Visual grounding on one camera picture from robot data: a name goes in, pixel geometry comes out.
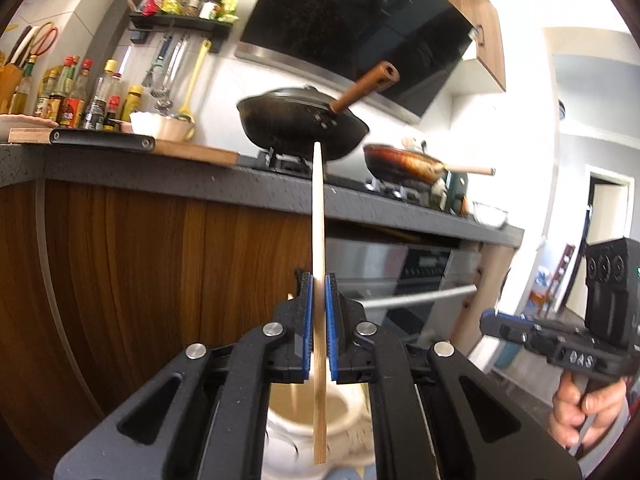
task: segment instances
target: door frame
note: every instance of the door frame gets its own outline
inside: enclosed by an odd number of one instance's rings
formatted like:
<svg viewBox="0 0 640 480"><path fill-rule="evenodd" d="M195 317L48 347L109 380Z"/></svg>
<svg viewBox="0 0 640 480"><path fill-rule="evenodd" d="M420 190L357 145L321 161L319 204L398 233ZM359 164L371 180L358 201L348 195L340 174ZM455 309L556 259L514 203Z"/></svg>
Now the door frame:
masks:
<svg viewBox="0 0 640 480"><path fill-rule="evenodd" d="M615 171L605 170L604 168L598 168L596 166L591 166L590 164L585 164L584 167L584 176L586 187L584 189L584 203L586 206L589 205L589 192L591 188L591 177L599 178L600 180L606 180L612 184L620 184L620 186L628 187L628 194L626 198L626 218L625 218L625 237L629 238L631 234L631 220L634 212L634 193L636 190L636 180L631 176L626 176L621 173L616 173ZM591 224L591 214L589 214L585 218L586 223ZM582 239L580 243L577 244L577 250L574 252L574 257L572 263L567 267L565 276L569 276L569 281L564 286L564 290L562 290L562 294L558 294L555 303L552 305L552 309L554 312L560 312L566 306L566 301L569 297L569 293L574 286L575 277L578 274L578 265L580 263L580 259L584 256L584 252L582 249L582 240L586 238L588 235L590 225L587 227L586 231L582 232Z"/></svg>
<svg viewBox="0 0 640 480"><path fill-rule="evenodd" d="M629 238L631 235L631 220L634 214L634 195L636 192L636 180L632 176L626 176L615 171L605 170L604 168L597 168L596 166L585 165L585 181L586 188L584 195L589 197L589 189L591 177L594 176L601 180L607 180L612 184L620 184L620 186L627 186L629 188L628 197L626 199L626 219L625 219L625 237Z"/></svg>

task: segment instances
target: gray countertop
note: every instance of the gray countertop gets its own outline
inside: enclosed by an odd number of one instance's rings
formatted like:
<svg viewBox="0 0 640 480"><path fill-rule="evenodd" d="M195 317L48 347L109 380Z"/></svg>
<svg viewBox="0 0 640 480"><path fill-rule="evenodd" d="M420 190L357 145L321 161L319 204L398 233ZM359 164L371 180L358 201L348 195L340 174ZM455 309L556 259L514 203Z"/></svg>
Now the gray countertop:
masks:
<svg viewBox="0 0 640 480"><path fill-rule="evenodd" d="M311 182L236 166L92 148L0 144L0 186L43 176L56 180L142 190L212 202L311 214ZM328 218L519 247L524 231L472 221L325 185Z"/></svg>

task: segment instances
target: hand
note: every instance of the hand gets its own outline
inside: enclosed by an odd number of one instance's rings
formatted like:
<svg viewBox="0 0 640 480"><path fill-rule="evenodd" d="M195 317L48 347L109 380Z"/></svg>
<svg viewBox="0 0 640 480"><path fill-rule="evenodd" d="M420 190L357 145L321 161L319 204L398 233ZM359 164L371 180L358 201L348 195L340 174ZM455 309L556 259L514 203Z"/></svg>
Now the hand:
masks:
<svg viewBox="0 0 640 480"><path fill-rule="evenodd" d="M580 403L580 390L574 384L571 372L563 372L558 390L553 398L554 410L549 416L548 431L564 447L578 443L578 428L587 415L597 413L593 425L588 429L582 446L589 450L609 431L618 418L625 402L626 384L620 379L617 383L596 390L585 396Z"/></svg>

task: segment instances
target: black camera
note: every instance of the black camera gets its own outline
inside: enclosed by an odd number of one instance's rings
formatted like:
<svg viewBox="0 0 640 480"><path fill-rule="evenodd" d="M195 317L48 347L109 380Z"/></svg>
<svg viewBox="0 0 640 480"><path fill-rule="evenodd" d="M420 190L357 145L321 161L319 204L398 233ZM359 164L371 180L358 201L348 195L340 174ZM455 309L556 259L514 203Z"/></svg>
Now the black camera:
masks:
<svg viewBox="0 0 640 480"><path fill-rule="evenodd" d="M640 243L629 238L587 246L585 328L493 309L484 335L524 346L553 364L603 383L632 376L640 365Z"/></svg>

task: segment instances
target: wooden wok handle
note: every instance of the wooden wok handle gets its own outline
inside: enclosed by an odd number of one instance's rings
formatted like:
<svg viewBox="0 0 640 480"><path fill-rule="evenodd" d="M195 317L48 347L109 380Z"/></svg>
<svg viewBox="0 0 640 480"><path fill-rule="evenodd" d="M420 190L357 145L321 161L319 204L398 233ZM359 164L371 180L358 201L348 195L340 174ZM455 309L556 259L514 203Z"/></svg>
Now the wooden wok handle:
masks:
<svg viewBox="0 0 640 480"><path fill-rule="evenodd" d="M444 165L444 169L450 171L451 173L475 173L479 175L495 175L495 168L476 168L473 166L450 166L449 164Z"/></svg>
<svg viewBox="0 0 640 480"><path fill-rule="evenodd" d="M347 88L340 98L331 101L329 108L334 114L339 114L363 97L372 92L389 88L398 81L400 81L400 74L396 67L388 61L380 61L351 87Z"/></svg>

